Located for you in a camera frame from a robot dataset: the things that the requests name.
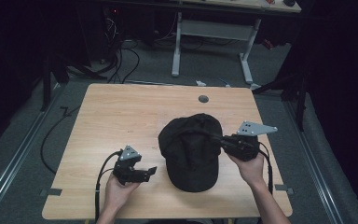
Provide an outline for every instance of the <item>wire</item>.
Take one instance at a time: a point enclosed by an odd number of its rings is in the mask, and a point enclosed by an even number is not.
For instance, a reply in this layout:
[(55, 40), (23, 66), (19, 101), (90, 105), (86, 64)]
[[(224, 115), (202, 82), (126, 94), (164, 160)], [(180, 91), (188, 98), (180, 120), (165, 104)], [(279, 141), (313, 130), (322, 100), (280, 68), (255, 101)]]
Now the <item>wire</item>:
[(171, 26), (171, 30), (164, 37), (162, 37), (160, 39), (156, 39), (155, 40), (156, 42), (160, 41), (160, 40), (170, 39), (170, 38), (176, 36), (176, 35), (172, 35), (172, 36), (169, 36), (169, 35), (172, 33), (173, 27), (175, 27), (175, 22), (176, 22), (177, 17), (178, 17), (178, 13), (176, 12), (175, 17), (173, 18), (173, 23), (172, 23), (172, 26)]
[(121, 84), (124, 84), (124, 82), (126, 81), (127, 77), (129, 77), (129, 76), (135, 71), (135, 69), (136, 69), (136, 68), (138, 67), (138, 65), (139, 65), (139, 62), (141, 61), (141, 60), (140, 60), (140, 57), (139, 57), (139, 55), (138, 55), (138, 53), (136, 53), (136, 52), (133, 51), (132, 49), (126, 49), (126, 50), (129, 50), (129, 51), (131, 51), (132, 53), (134, 53), (135, 56), (138, 58), (138, 61), (136, 62), (135, 67), (134, 67), (126, 76), (124, 76), (123, 80), (121, 81)]
[(114, 157), (116, 155), (120, 156), (121, 153), (122, 153), (122, 150), (110, 154), (104, 161), (103, 166), (101, 167), (100, 173), (98, 174), (97, 184), (95, 185), (95, 222), (97, 222), (97, 220), (100, 216), (100, 186), (101, 186), (100, 182), (101, 182), (101, 177), (103, 177), (103, 174), (106, 173), (106, 171), (104, 171), (103, 169), (112, 157)]
[(45, 156), (44, 156), (44, 146), (46, 144), (46, 141), (48, 140), (48, 136), (53, 132), (53, 130), (67, 117), (70, 117), (72, 115), (72, 113), (74, 113), (75, 111), (77, 111), (80, 108), (80, 105), (77, 106), (75, 109), (71, 110), (68, 114), (65, 114), (61, 119), (59, 119), (49, 130), (48, 133), (46, 134), (45, 138), (43, 139), (42, 145), (40, 146), (40, 159), (42, 160), (43, 164), (46, 166), (46, 168), (48, 168), (49, 171), (51, 171), (54, 175), (57, 174), (57, 171), (53, 170), (48, 163), (45, 160)]
[(259, 149), (259, 152), (261, 154), (263, 154), (263, 156), (266, 158), (267, 163), (268, 163), (268, 190), (272, 194), (273, 180), (272, 180), (272, 166), (271, 166), (271, 161), (269, 160), (269, 150), (267, 149), (267, 147), (263, 143), (259, 142), (259, 144), (261, 144), (267, 151), (267, 154), (266, 154), (264, 151)]
[(121, 45), (120, 47), (118, 48), (118, 51), (119, 51), (119, 55), (120, 55), (120, 63), (118, 64), (118, 67), (116, 66), (116, 71), (115, 73), (107, 80), (107, 83), (110, 83), (112, 81), (112, 78), (114, 77), (115, 80), (116, 80), (116, 76), (118, 76), (118, 70), (121, 68), (121, 64), (123, 62), (123, 54), (122, 54), (122, 51), (121, 51)]

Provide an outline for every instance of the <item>gray carpet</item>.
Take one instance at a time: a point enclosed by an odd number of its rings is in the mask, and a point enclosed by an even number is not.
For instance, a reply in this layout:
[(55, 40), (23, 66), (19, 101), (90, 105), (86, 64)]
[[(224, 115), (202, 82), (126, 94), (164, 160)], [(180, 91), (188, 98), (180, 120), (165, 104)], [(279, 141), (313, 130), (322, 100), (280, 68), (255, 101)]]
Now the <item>gray carpet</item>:
[[(241, 65), (237, 54), (229, 50), (213, 52), (213, 45), (201, 46), (197, 50), (187, 45), (182, 52), (181, 75), (171, 77), (173, 46), (154, 48), (139, 44), (135, 50), (140, 56), (137, 69), (128, 77), (128, 82), (147, 81), (176, 85), (196, 85), (200, 80), (207, 86), (249, 87), (244, 82)], [(275, 78), (290, 46), (277, 47), (272, 50), (255, 45), (249, 57), (249, 64), (256, 84), (269, 83)], [(123, 64), (119, 71), (121, 78), (136, 65), (136, 56), (123, 50)], [(94, 69), (101, 65), (94, 64)], [(49, 129), (62, 118), (62, 106), (69, 110), (81, 105), (85, 90), (90, 83), (97, 81), (86, 77), (71, 77), (70, 82), (62, 87), (62, 94), (48, 112), (45, 121), (36, 134), (27, 157), (15, 175), (5, 196), (0, 202), (0, 223), (84, 223), (78, 221), (51, 221), (42, 218), (46, 198), (40, 196), (42, 189), (48, 189), (54, 178), (40, 160), (40, 148)], [(10, 126), (0, 139), (0, 176), (10, 163), (21, 141), (27, 134), (41, 108), (42, 88), (39, 85), (32, 99), (13, 117)], [(281, 101), (278, 91), (268, 91), (255, 96), (257, 106), (266, 124), (279, 127), (277, 133), (268, 136), (274, 150), (284, 183), (294, 190), (289, 195), (294, 213), (290, 216), (293, 223), (330, 223), (323, 201), (315, 187), (310, 168), (301, 150), (293, 118), (287, 105)], [(64, 119), (50, 134), (45, 144), (45, 157), (53, 169), (57, 169), (66, 141), (76, 120), (76, 113)], [(309, 98), (304, 117), (304, 128), (310, 148), (315, 156), (325, 180), (332, 191), (343, 223), (358, 223), (358, 202), (345, 175), (324, 138), (320, 124), (313, 112)], [(256, 223), (255, 218), (240, 218), (237, 223)]]

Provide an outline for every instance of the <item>human hand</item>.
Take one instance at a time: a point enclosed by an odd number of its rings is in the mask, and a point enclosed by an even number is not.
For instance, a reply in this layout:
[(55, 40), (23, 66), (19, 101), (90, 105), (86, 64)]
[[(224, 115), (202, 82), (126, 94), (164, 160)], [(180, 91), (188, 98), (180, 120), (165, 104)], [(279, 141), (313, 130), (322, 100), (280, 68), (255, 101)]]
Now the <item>human hand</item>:
[(113, 174), (110, 174), (109, 180), (106, 183), (103, 207), (120, 209), (130, 198), (132, 192), (140, 185), (141, 183), (126, 183), (126, 185), (121, 185), (117, 178)]
[(98, 223), (113, 223), (118, 210), (127, 202), (132, 192), (141, 183), (126, 183), (122, 185), (117, 178), (111, 174), (106, 183), (105, 201)]
[(252, 188), (257, 184), (266, 184), (263, 179), (264, 156), (258, 153), (251, 161), (241, 161), (240, 159), (228, 155), (240, 169), (242, 179)]

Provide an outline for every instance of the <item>black cable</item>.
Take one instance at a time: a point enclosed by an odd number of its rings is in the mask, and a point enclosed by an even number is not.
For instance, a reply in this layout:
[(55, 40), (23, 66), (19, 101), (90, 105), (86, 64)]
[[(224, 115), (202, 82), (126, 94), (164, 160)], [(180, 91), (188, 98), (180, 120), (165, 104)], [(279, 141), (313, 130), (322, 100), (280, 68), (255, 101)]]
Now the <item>black cable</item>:
[(45, 160), (45, 156), (43, 154), (44, 151), (44, 146), (46, 144), (46, 141), (48, 139), (48, 136), (52, 133), (52, 131), (67, 117), (71, 116), (72, 113), (74, 113), (75, 111), (77, 111), (80, 108), (80, 105), (78, 107), (76, 107), (75, 109), (71, 110), (69, 113), (65, 114), (61, 119), (59, 119), (49, 130), (48, 133), (46, 134), (45, 138), (43, 139), (42, 145), (40, 146), (40, 159), (42, 160), (43, 164), (46, 166), (46, 168), (48, 168), (49, 171), (51, 171), (54, 175), (57, 174), (57, 171), (53, 170), (48, 163)]
[(108, 156), (104, 161), (100, 173), (98, 174), (97, 184), (95, 185), (95, 222), (97, 222), (98, 218), (100, 217), (100, 186), (101, 186), (100, 182), (101, 182), (101, 177), (103, 176), (104, 173), (106, 173), (106, 171), (105, 172), (103, 171), (104, 167), (112, 157), (116, 155), (120, 156), (121, 153), (122, 150), (110, 154), (110, 156)]
[(118, 67), (116, 68), (115, 73), (107, 80), (107, 83), (110, 83), (112, 81), (113, 77), (116, 80), (116, 76), (118, 76), (118, 70), (121, 68), (121, 65), (122, 65), (122, 62), (123, 62), (123, 53), (122, 53), (122, 50), (121, 50), (121, 45), (118, 48), (118, 52), (119, 52), (119, 55), (120, 55), (120, 63), (118, 64)]
[(259, 149), (259, 152), (266, 158), (266, 160), (267, 160), (267, 163), (268, 163), (268, 190), (269, 190), (269, 192), (272, 194), (272, 191), (273, 191), (273, 180), (272, 180), (272, 166), (271, 166), (271, 161), (269, 160), (269, 150), (267, 149), (267, 147), (263, 144), (263, 143), (261, 143), (261, 142), (259, 142), (265, 149), (266, 149), (266, 151), (267, 151), (267, 154), (264, 152), (264, 151), (262, 151), (262, 150), (260, 150)]
[(124, 84), (124, 82), (126, 81), (127, 77), (129, 77), (129, 76), (133, 73), (133, 71), (135, 71), (135, 69), (136, 69), (136, 68), (138, 67), (138, 65), (139, 65), (139, 62), (141, 61), (139, 55), (138, 55), (135, 51), (133, 51), (132, 49), (126, 49), (126, 50), (129, 50), (129, 51), (131, 51), (132, 53), (134, 53), (135, 56), (138, 58), (138, 61), (136, 62), (135, 67), (134, 67), (126, 76), (124, 76), (123, 80), (121, 81), (121, 84)]

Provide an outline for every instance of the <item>dark background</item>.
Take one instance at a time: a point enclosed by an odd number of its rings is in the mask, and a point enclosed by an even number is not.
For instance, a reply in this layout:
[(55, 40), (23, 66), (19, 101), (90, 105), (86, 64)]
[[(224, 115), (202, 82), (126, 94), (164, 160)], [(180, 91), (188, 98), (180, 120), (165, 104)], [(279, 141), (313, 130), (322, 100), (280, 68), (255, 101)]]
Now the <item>dark background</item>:
[[(358, 1), (298, 1), (305, 15), (328, 18), (324, 24), (289, 20), (262, 22), (256, 42), (293, 46), (277, 79), (310, 73), (307, 91), (343, 171), (358, 196)], [(31, 96), (52, 51), (90, 65), (106, 56), (99, 7), (35, 2), (0, 2), (0, 135), (16, 110)], [(125, 35), (153, 45), (154, 30), (166, 34), (173, 12), (126, 10)], [(227, 17), (216, 20), (229, 20)], [(280, 86), (298, 88), (297, 82)]]

